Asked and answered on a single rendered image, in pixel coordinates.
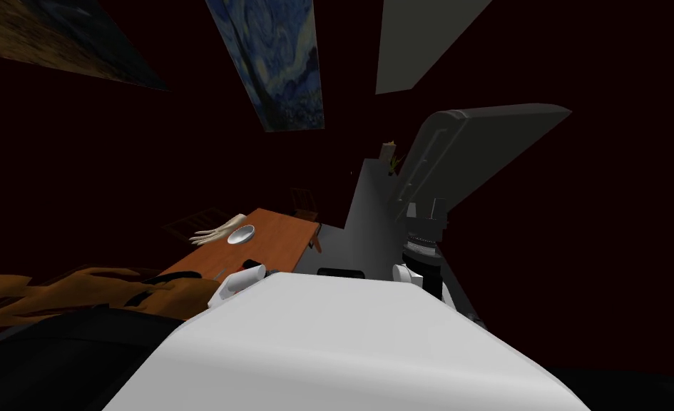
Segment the blue swirl painting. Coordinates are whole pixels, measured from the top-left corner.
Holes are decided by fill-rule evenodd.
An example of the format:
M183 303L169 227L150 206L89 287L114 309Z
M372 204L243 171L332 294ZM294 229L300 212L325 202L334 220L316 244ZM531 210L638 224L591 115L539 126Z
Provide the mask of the blue swirl painting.
M268 133L323 129L313 0L205 0Z

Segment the white bowl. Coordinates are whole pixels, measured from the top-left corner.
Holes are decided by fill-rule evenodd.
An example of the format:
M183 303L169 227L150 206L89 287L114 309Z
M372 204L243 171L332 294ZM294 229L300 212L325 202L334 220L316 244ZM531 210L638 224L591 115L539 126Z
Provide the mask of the white bowl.
M253 225L244 225L237 230L234 230L228 236L227 243L237 245L248 242L255 234L255 227Z

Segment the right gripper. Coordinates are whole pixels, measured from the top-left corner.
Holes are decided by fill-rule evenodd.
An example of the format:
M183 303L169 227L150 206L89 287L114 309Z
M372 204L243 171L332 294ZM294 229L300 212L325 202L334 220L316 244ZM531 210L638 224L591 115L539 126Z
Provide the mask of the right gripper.
M407 207L406 227L407 237L425 243L437 243L444 237L447 227L446 199L435 198L432 206L432 218L418 218L416 203L409 203Z

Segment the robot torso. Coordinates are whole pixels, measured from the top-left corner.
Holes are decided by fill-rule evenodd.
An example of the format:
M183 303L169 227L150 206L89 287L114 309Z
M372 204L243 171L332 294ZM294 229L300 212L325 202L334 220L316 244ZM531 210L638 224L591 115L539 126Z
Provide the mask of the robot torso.
M276 273L187 320L104 411L589 411L411 283Z

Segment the potted plant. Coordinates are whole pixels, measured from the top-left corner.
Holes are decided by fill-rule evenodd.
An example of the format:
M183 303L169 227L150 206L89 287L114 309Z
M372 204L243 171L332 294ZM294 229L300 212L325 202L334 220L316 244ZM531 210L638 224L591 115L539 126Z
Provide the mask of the potted plant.
M382 145L378 160L382 166L387 170L388 176L393 176L401 163L402 157L396 154L397 145L394 141L386 142Z

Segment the grey cabinet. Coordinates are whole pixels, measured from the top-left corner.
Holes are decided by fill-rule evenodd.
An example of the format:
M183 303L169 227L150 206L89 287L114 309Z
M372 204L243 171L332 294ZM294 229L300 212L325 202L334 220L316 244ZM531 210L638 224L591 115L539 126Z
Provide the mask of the grey cabinet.
M343 228L326 225L320 236L319 268L361 270L369 280L393 281L393 265L401 263L404 231L388 214L388 200L397 177L377 159L363 160L354 197Z

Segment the brown landscape painting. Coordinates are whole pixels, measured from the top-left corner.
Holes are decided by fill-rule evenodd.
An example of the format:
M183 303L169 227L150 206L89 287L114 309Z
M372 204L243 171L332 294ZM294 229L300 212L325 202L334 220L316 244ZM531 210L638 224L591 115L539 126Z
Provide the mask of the brown landscape painting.
M0 0L0 58L167 88L98 0Z

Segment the dark wooden chair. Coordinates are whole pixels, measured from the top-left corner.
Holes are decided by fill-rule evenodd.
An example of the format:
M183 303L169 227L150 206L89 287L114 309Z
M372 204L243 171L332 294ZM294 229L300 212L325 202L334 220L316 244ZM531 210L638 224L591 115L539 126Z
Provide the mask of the dark wooden chair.
M290 188L290 197L292 197L292 215L294 217L310 222L317 221L318 210L310 190L303 188Z

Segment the brown sofa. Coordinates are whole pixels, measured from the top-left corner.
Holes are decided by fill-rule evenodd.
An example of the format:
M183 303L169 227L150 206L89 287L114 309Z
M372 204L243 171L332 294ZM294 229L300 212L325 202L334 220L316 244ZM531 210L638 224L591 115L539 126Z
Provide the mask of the brown sofa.
M106 305L138 313L188 320L207 310L220 282L193 271L159 275L141 282L125 280L127 268L85 268L51 285L30 284L30 277L0 275L0 298L16 301L0 308L0 327L37 323L74 309Z

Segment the grey fridge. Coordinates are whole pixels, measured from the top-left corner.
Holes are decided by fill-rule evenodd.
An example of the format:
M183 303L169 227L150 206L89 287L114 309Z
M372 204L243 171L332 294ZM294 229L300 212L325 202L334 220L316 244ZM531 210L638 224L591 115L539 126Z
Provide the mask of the grey fridge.
M426 218L435 198L451 210L570 114L547 103L433 113L402 162L388 213L398 220L414 203Z

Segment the brown wooden table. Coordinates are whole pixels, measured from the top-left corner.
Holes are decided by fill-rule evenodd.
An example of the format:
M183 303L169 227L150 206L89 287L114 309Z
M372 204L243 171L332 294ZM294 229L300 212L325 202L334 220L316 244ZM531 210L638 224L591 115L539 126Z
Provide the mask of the brown wooden table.
M241 225L255 228L249 241L229 244L227 238L222 238L199 246L162 274L189 270L222 282L238 272L247 259L255 260L269 270L292 272L318 228L315 222L262 208L251 212Z

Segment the grey window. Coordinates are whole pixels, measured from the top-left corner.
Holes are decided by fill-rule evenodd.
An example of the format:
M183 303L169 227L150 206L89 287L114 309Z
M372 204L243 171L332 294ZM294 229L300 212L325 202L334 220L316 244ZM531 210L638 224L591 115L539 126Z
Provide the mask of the grey window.
M375 93L414 88L490 3L384 0Z

